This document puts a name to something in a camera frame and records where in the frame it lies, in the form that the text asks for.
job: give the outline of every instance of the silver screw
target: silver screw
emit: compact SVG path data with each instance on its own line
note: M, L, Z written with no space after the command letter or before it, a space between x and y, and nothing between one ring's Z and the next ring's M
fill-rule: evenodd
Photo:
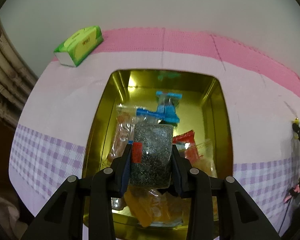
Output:
M192 169L190 169L190 173L191 173L191 174L198 174L198 173L199 173L199 170L196 169L196 168L192 168Z
M68 180L69 182L74 182L76 179L77 179L77 177L76 177L76 176L74 176L74 175L71 175L71 176L69 176L69 177L68 177L68 179L67 179L67 180Z
M228 181L229 183L234 183L234 177L228 176L226 177L226 181Z
M104 172L105 174L111 174L112 171L113 171L113 169L111 169L111 168L105 168L105 169L103 170L103 172Z

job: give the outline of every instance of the cloth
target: cloth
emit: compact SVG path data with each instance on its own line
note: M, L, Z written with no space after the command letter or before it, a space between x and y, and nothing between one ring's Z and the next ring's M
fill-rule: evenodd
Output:
M103 36L104 42L77 68L54 59L23 109L9 174L28 209L36 215L67 176L81 177L92 120L113 71L186 70L220 81L234 177L278 230L286 208L283 197L300 174L300 146L291 129L295 116L287 107L300 119L300 78L253 48L205 32L131 28Z

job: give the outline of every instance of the white wall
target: white wall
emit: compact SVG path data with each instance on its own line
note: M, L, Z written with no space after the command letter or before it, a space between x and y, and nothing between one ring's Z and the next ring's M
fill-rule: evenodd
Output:
M89 25L212 31L254 46L300 75L300 7L295 0L7 0L0 17L38 76L53 49Z

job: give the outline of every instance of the bamboo pole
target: bamboo pole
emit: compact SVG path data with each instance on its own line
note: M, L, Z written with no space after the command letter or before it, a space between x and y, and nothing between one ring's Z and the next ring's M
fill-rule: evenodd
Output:
M13 127L17 127L19 117L7 107L4 97L0 94L0 117Z
M16 99L5 87L0 83L0 94L2 94L7 100L13 103L20 110L23 109L24 104L22 104L18 99Z
M18 74L26 80L33 88L37 82L37 78L34 77L28 68L21 62L19 57L16 55L14 49L10 46L4 32L2 31L2 26L0 24L0 51L6 57L11 66L18 72Z
M18 91L18 88L15 84L11 81L10 78L4 73L4 71L0 68L0 83L17 99L19 99L22 103L27 101L27 98Z
M6 73L6 75L17 85L17 87L21 88L26 95L30 95L31 89L22 81L22 79L18 76L17 72L10 66L9 62L3 56L0 51L0 68Z

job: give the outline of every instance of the red label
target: red label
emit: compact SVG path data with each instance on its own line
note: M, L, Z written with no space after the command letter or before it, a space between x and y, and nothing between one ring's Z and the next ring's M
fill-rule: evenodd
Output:
M142 157L142 143L133 142L132 143L131 162L141 163L141 157Z

